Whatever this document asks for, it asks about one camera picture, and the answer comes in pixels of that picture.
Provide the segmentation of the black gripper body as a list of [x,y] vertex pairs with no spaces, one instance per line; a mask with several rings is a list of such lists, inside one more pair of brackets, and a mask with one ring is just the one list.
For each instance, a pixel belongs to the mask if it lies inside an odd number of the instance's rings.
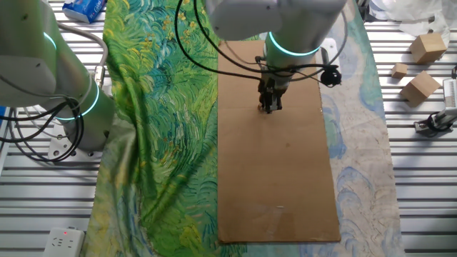
[[287,83],[275,80],[269,76],[261,77],[261,82],[258,85],[260,97],[266,96],[266,93],[270,92],[273,96],[280,99],[286,93],[287,89]]

